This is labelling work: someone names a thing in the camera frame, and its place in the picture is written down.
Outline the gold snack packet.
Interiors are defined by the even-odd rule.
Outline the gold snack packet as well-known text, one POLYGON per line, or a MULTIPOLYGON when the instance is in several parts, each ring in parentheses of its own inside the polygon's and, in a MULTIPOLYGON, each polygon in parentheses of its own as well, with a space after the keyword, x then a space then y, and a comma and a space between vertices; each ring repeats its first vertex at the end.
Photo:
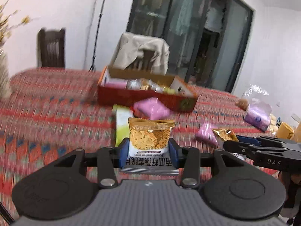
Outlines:
POLYGON ((235 133, 230 129, 212 129, 212 133, 214 134, 219 147, 222 149, 224 142, 228 140, 236 142, 239 141, 235 133))

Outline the green snack packet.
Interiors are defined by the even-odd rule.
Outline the green snack packet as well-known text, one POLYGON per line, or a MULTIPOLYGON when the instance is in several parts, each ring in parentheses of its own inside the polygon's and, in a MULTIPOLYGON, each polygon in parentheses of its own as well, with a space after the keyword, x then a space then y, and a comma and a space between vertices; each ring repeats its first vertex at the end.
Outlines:
POLYGON ((134 116, 130 108, 120 105, 114 105, 112 111, 115 114, 116 120, 115 146, 119 146, 121 144, 121 141, 123 141, 125 138, 130 137, 128 119, 134 116))

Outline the yellow mug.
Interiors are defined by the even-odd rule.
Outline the yellow mug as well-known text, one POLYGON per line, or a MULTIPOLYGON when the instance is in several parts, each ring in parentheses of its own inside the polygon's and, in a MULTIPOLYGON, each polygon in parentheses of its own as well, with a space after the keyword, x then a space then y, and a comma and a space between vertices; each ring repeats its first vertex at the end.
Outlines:
POLYGON ((282 139, 291 139, 294 134, 294 129, 285 122, 282 122, 275 136, 282 139))

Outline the purple snack packet right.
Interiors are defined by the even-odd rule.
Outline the purple snack packet right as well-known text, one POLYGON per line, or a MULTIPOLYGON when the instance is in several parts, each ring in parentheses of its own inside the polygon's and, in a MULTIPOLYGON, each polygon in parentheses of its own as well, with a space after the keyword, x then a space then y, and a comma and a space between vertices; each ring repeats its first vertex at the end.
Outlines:
POLYGON ((218 146, 218 142, 216 137, 212 131, 212 129, 217 129, 217 126, 211 124, 209 122, 204 122, 198 132, 195 134, 195 138, 199 142, 206 142, 215 147, 218 146))

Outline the purple snack packet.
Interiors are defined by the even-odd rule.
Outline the purple snack packet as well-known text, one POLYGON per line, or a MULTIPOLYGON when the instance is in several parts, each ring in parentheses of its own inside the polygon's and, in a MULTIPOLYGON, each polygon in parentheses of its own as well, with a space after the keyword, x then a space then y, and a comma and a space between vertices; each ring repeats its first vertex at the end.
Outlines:
POLYGON ((171 114, 169 108, 156 97, 134 103, 132 110, 135 117, 148 120, 166 119, 171 114))
POLYGON ((195 134, 195 138, 199 142, 206 142, 215 147, 218 146, 218 142, 216 137, 212 131, 212 129, 217 129, 217 126, 211 124, 209 122, 204 122, 198 132, 195 134))

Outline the clear plastic bag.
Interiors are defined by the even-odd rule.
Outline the clear plastic bag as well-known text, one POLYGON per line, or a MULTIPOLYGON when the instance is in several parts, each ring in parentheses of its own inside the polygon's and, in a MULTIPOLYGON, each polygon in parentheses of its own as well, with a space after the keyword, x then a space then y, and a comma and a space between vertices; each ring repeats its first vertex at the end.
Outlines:
POLYGON ((248 106, 258 102, 268 103, 270 94, 258 85, 252 84, 242 94, 242 96, 236 101, 235 105, 240 109, 246 111, 248 106))

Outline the purple snack packet middle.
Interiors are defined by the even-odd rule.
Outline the purple snack packet middle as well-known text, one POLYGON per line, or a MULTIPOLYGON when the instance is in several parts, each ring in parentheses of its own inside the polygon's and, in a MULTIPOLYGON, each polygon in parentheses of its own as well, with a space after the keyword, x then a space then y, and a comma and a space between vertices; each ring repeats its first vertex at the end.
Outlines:
POLYGON ((156 97, 134 103, 132 110, 135 117, 148 120, 166 119, 171 114, 169 108, 156 97))

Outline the cardboard snack box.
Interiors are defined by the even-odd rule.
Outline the cardboard snack box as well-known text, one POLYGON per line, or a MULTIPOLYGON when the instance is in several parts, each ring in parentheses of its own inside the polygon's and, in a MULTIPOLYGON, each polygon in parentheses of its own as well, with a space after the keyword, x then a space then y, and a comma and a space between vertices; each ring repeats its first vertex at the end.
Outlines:
POLYGON ((174 112, 190 113, 194 110, 198 95, 179 76, 157 75, 144 70, 117 69, 105 67, 102 71, 97 85, 97 100, 102 106, 112 106, 114 104, 131 107, 134 103, 148 99, 157 98, 167 108, 174 112), (126 86, 115 86, 114 82, 130 82, 131 80, 151 80, 160 87, 168 87, 174 90, 173 93, 152 90, 128 89, 126 86))

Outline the patterned red tablecloth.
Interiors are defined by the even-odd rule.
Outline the patterned red tablecloth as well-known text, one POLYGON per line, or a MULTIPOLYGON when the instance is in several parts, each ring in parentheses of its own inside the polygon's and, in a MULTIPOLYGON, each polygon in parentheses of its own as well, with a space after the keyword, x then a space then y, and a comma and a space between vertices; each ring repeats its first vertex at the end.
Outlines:
MULTIPOLYGON (((86 152, 115 145, 115 116, 97 102, 100 72, 28 69, 10 79, 12 94, 1 100, 1 203, 14 219, 14 185, 23 177, 81 147, 86 152)), ((209 153, 213 146, 195 134, 204 122, 237 135, 263 133, 243 120, 230 93, 192 86, 198 101, 191 113, 172 113, 172 138, 181 146, 209 153)))

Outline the black light stand tripod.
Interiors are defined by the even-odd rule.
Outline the black light stand tripod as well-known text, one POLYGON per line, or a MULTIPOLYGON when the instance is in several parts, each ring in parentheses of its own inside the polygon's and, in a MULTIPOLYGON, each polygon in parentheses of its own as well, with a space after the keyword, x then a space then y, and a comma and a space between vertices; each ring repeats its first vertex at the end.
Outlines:
POLYGON ((95 39, 94 39, 94 45, 93 45, 93 55, 92 55, 92 61, 91 61, 91 66, 89 68, 89 71, 96 71, 95 59, 96 59, 96 56, 97 56, 97 42, 98 42, 98 36, 99 36, 99 32, 100 32, 100 23, 101 23, 102 16, 103 16, 105 2, 106 2, 106 0, 102 0, 101 7, 100 7, 99 12, 98 12, 97 29, 96 29, 96 32, 95 32, 95 39))

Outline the wooden chair with cushion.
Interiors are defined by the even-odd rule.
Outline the wooden chair with cushion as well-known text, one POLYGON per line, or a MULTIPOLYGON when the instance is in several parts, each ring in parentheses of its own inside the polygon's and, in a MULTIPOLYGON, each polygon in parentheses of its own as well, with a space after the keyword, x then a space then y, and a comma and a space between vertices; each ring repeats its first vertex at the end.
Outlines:
POLYGON ((142 50, 141 52, 138 52, 137 58, 127 67, 127 69, 150 72, 153 66, 152 58, 154 54, 155 51, 153 50, 142 50))

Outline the beige jacket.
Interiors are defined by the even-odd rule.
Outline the beige jacket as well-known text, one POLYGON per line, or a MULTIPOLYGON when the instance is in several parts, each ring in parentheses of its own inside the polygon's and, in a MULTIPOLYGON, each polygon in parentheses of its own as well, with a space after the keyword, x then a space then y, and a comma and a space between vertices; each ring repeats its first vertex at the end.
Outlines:
POLYGON ((169 45, 167 42, 162 38, 130 32, 125 32, 121 35, 110 66, 124 70, 136 59, 141 59, 145 50, 154 52, 150 60, 152 63, 150 71, 155 74, 165 75, 168 70, 169 60, 169 45))

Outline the glass sliding door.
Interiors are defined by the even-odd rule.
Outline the glass sliding door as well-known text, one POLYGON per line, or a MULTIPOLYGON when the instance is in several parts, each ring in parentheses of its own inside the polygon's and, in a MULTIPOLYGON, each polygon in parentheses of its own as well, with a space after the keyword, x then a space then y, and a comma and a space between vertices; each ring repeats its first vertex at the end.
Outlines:
POLYGON ((133 0, 127 30, 167 42, 169 73, 232 92, 252 16, 240 0, 133 0))

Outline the dark wooden chair left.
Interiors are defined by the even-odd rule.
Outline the dark wooden chair left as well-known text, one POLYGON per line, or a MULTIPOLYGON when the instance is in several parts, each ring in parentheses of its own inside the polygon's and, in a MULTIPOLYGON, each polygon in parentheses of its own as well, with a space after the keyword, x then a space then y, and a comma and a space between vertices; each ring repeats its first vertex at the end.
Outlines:
POLYGON ((65 28, 47 30, 37 34, 37 60, 39 67, 65 68, 65 28))

